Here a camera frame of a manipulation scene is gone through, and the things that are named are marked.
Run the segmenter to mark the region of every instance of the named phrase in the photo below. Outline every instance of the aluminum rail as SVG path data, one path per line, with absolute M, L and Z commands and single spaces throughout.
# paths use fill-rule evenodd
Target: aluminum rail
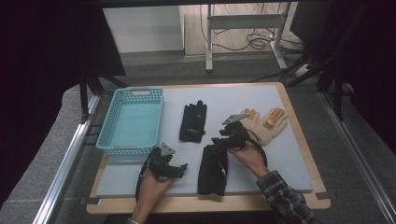
M 89 103 L 89 114 L 93 114 L 96 110 L 96 107 L 99 103 L 100 96 L 93 96 Z M 92 122 L 92 116 L 89 116 L 87 121 L 83 124 L 79 124 L 75 135 L 67 149 L 64 159 L 56 173 L 52 183 L 49 187 L 49 191 L 47 192 L 46 197 L 44 198 L 43 203 L 41 204 L 40 209 L 35 216 L 34 224 L 44 224 L 47 223 L 50 219 L 50 216 L 55 208 L 55 205 L 58 201 L 59 195 L 64 187 L 64 182 L 66 181 L 69 172 L 73 166 L 73 163 L 76 159 L 76 156 L 80 150 L 82 142 L 84 140 L 85 134 L 87 133 L 90 124 Z
M 359 146 L 356 144 L 347 126 L 337 117 L 337 115 L 332 110 L 332 100 L 330 99 L 329 94 L 320 92 L 319 96 L 321 97 L 323 104 L 325 104 L 327 111 L 329 112 L 330 117 L 335 124 L 336 129 L 338 130 L 338 132 L 340 132 L 344 142 L 346 143 L 346 147 L 351 154 L 353 161 L 356 163 L 359 171 L 361 172 L 364 181 L 366 182 L 369 190 L 372 192 L 379 206 L 379 209 L 382 211 L 385 219 L 390 224 L 396 223 L 396 210 L 390 197 L 385 192 L 381 182 L 376 178 L 373 170 L 367 163 L 367 160 L 364 159 L 364 156 L 361 154 Z

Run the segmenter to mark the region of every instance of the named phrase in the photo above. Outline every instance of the gray floor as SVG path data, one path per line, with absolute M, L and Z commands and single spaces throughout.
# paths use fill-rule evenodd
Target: gray floor
M 215 58 L 213 73 L 209 74 L 205 72 L 203 57 L 186 58 L 179 52 L 127 54 L 122 55 L 122 59 L 127 77 L 120 77 L 120 80 L 132 86 L 249 82 L 278 72 L 272 54 L 268 53 L 219 55 Z M 325 223 L 387 223 L 316 92 L 317 79 L 311 77 L 287 89 L 332 199 L 331 208 L 315 210 L 315 214 Z M 262 81 L 278 80 L 279 76 L 271 76 Z M 103 85 L 108 92 L 117 88 L 105 80 Z M 111 94 L 104 98 L 101 103 L 103 108 L 111 100 Z M 106 216 L 93 216 L 85 211 L 85 199 L 89 197 L 102 156 L 102 151 L 93 145 L 105 113 L 105 110 L 99 113 L 101 118 L 97 118 L 90 129 L 50 223 L 105 222 Z M 395 156 L 360 117 L 347 97 L 344 98 L 343 113 L 345 124 L 362 154 L 389 197 L 396 201 L 396 178 L 390 172 L 396 170 Z M 75 87 L 64 94 L 63 107 L 46 141 L 0 211 L 0 223 L 32 223 L 79 120 L 79 89 Z M 180 223 L 178 218 L 173 216 L 168 219 Z

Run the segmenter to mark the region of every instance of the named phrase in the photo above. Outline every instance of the wrist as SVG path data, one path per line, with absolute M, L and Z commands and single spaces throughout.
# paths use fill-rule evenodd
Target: wrist
M 270 170 L 268 170 L 268 168 L 265 167 L 264 165 L 254 165 L 250 167 L 250 170 L 257 178 L 262 178 L 263 176 L 268 175 L 270 173 Z
M 129 217 L 129 218 L 128 218 L 127 224 L 140 224 L 140 223 L 138 223 L 137 221 L 135 221 L 135 220 L 133 220 L 133 219 L 131 219 L 131 218 Z
M 132 213 L 132 220 L 136 221 L 139 224 L 146 223 L 152 207 L 153 206 L 150 204 L 139 202 L 134 208 L 134 212 Z

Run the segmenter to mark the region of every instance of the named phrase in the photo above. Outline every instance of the black robotic glove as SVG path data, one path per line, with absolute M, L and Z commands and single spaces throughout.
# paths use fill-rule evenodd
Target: black robotic glove
M 200 143 L 205 134 L 207 106 L 202 101 L 197 105 L 185 105 L 183 120 L 181 122 L 179 140 L 184 142 Z
M 142 169 L 140 170 L 139 177 L 137 178 L 135 191 L 136 201 L 139 200 L 140 185 L 142 183 L 143 174 L 146 172 L 147 168 L 149 168 L 157 176 L 157 178 L 183 177 L 184 172 L 187 169 L 187 163 L 181 165 L 180 167 L 169 165 L 169 161 L 172 160 L 172 154 L 174 153 L 175 151 L 165 143 L 162 143 L 161 147 L 155 147 L 151 150 L 142 166 Z
M 227 174 L 227 150 L 220 150 L 214 145 L 206 146 L 199 169 L 198 194 L 215 193 L 223 196 L 227 184 Z

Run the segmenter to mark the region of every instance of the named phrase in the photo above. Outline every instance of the black glove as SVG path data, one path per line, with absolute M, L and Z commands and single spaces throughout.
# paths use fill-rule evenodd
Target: black glove
M 198 175 L 198 194 L 224 195 L 227 184 L 227 150 L 208 145 L 204 148 Z
M 205 134 L 207 106 L 202 101 L 197 105 L 185 105 L 183 120 L 181 122 L 179 140 L 184 142 L 200 143 Z

